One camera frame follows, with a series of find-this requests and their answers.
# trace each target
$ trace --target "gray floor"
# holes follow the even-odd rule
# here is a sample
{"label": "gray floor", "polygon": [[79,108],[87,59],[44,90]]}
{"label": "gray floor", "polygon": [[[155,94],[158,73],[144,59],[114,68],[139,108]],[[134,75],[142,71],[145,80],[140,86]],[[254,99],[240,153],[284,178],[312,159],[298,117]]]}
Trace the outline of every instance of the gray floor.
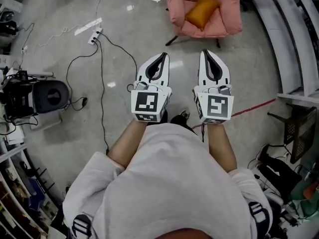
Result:
{"label": "gray floor", "polygon": [[[65,81],[68,64],[79,55],[94,51],[88,39],[91,29],[78,35],[74,30],[59,35],[63,27],[86,24],[95,19],[98,0],[25,0],[19,24],[28,27],[35,23],[27,42],[27,54],[22,68],[54,72],[57,79]],[[233,113],[251,108],[276,98],[280,91],[280,79],[276,60],[263,25],[252,8],[242,12],[243,31],[220,41],[221,49],[213,39],[195,40],[179,38],[170,47],[173,26],[165,10],[166,0],[101,0],[97,18],[102,18],[103,32],[116,44],[130,52],[138,64],[160,52],[170,56],[169,84],[173,90],[167,108],[171,118],[183,108],[191,112],[189,125],[200,124],[193,102],[192,88],[197,84],[199,53],[206,48],[215,52],[229,67],[233,86]],[[23,31],[13,45],[13,53],[20,56],[27,33]],[[126,86],[134,81],[135,67],[132,59],[121,49],[111,46],[102,36],[99,38],[104,51],[103,78],[106,93],[103,99],[104,125],[110,146],[132,119],[131,98]],[[69,82],[74,90],[74,100],[88,97],[87,106],[75,112],[68,109],[63,123],[44,131],[27,134],[25,143],[32,160],[47,168],[56,183],[53,190],[62,198],[62,192],[82,170],[95,151],[105,151],[101,126],[100,98],[101,54],[81,58],[73,63]],[[260,147],[271,142],[279,144],[283,125],[267,116],[267,111],[286,113],[281,101],[234,117],[225,126],[238,163],[246,167]]]}

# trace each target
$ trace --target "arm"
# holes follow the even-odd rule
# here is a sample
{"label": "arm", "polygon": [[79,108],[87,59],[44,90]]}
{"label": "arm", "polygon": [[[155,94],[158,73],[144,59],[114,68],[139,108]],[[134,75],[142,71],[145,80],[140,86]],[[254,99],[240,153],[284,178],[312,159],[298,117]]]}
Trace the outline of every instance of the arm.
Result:
{"label": "arm", "polygon": [[63,214],[68,227],[74,218],[89,210],[92,216],[100,207],[106,187],[124,171],[104,153],[95,152],[78,177],[72,183],[63,202]]}
{"label": "arm", "polygon": [[237,168],[236,157],[225,128],[221,124],[208,124],[209,153],[228,173]]}
{"label": "arm", "polygon": [[108,157],[126,168],[140,145],[147,125],[146,122],[131,121],[111,148]]}
{"label": "arm", "polygon": [[82,212],[90,210],[94,216],[102,204],[107,186],[116,179],[133,158],[145,132],[147,123],[132,121],[111,148],[108,156],[96,152],[70,187],[63,202],[68,226]]}
{"label": "arm", "polygon": [[167,0],[167,7],[170,21],[174,25],[182,27],[185,21],[184,0]]}

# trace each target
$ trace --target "shelf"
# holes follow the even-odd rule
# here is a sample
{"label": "shelf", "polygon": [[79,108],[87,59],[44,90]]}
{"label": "shelf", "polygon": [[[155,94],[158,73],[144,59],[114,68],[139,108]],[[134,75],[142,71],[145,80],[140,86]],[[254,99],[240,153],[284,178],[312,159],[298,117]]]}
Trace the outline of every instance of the shelf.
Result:
{"label": "shelf", "polygon": [[[33,169],[33,166],[30,165],[30,163],[29,163],[29,161],[28,161],[28,158],[26,157],[24,151],[21,152],[21,158],[22,158],[22,160],[25,162],[25,164],[27,165],[28,169]],[[58,212],[58,207],[57,207],[57,205],[55,204],[55,201],[53,201],[53,200],[51,199],[51,197],[50,197],[46,192],[44,192],[44,194],[45,194],[45,196],[47,197],[47,200],[49,200],[49,201],[51,202],[52,206],[55,208],[55,211],[54,211],[54,213],[55,213],[54,216],[55,216],[56,213]]]}
{"label": "shelf", "polygon": [[319,89],[318,67],[308,29],[294,0],[273,1],[278,4],[295,45],[307,97]]}
{"label": "shelf", "polygon": [[25,144],[22,144],[22,145],[18,146],[17,148],[14,148],[13,150],[10,150],[10,151],[0,155],[0,163],[4,162],[6,159],[16,155],[17,153],[21,152],[24,149],[26,149],[26,146],[25,146]]}
{"label": "shelf", "polygon": [[0,205],[5,209],[5,211],[9,214],[9,216],[13,219],[14,223],[16,223],[16,225],[31,239],[34,239],[32,236],[30,236],[30,234],[25,231],[25,229],[19,224],[19,222],[16,221],[16,219],[12,216],[12,214],[9,212],[9,210],[5,207],[5,205],[3,204],[2,200],[0,200]]}
{"label": "shelf", "polygon": [[253,0],[268,32],[280,72],[283,93],[301,87],[300,69],[286,24],[273,0]]}
{"label": "shelf", "polygon": [[0,206],[0,222],[15,238],[26,238],[24,231],[13,221],[2,206]]}
{"label": "shelf", "polygon": [[3,229],[13,238],[16,239],[13,234],[10,233],[10,231],[2,224],[2,222],[0,221],[0,226],[3,227]]}
{"label": "shelf", "polygon": [[[24,151],[21,152],[21,160],[27,165],[28,169],[32,169],[32,166],[30,165],[30,163],[29,163]],[[50,198],[50,196],[47,193],[44,192],[44,194],[46,196],[47,201],[49,201],[51,203],[51,205],[55,209],[53,211],[54,212],[54,217],[55,217],[56,213],[58,212],[58,207],[55,205],[54,201]]]}
{"label": "shelf", "polygon": [[280,98],[287,98],[287,99],[292,99],[292,100],[296,100],[296,101],[302,101],[302,102],[308,102],[311,103],[309,105],[306,105],[307,107],[311,107],[311,106],[318,106],[319,105],[319,95],[317,92],[314,92],[312,95],[305,97],[303,96],[302,91],[301,92],[294,92],[293,94],[277,94],[278,97]]}
{"label": "shelf", "polygon": [[[29,190],[27,189],[27,187],[25,186],[25,182],[21,179],[21,176],[20,176],[21,172],[19,173],[17,171],[16,166],[14,165],[12,159],[13,159],[13,157],[8,159],[10,167],[12,167],[14,172],[16,173],[19,185],[21,185],[21,187],[24,189],[24,191],[26,192],[27,196],[30,197],[31,194],[30,194]],[[48,217],[48,215],[44,212],[44,210],[42,210],[41,207],[40,207],[39,211],[43,215],[43,217],[45,218],[45,221],[43,221],[43,222],[47,225],[47,227],[49,227],[52,220]]]}
{"label": "shelf", "polygon": [[10,187],[8,186],[8,184],[6,183],[3,175],[2,175],[2,172],[0,171],[0,175],[1,175],[1,182],[5,188],[5,190],[9,193],[11,199],[13,200],[13,202],[15,203],[15,205],[18,207],[18,209],[21,211],[21,213],[27,217],[31,222],[32,224],[34,224],[34,226],[42,233],[46,234],[47,233],[33,220],[33,218],[25,211],[25,209],[22,207],[22,205],[19,203],[19,201],[16,199],[14,193],[11,191]]}
{"label": "shelf", "polygon": [[311,22],[314,25],[317,37],[319,39],[319,12],[312,0],[300,0],[303,8],[306,10]]}

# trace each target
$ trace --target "person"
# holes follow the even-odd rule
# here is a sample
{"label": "person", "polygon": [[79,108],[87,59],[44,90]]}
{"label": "person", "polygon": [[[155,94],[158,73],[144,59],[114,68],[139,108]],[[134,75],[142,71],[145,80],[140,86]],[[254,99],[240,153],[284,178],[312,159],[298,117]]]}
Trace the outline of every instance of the person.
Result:
{"label": "person", "polygon": [[63,202],[76,237],[263,238],[269,202],[252,172],[237,168],[224,126],[207,125],[207,150],[188,117],[133,120],[108,155],[94,153]]}

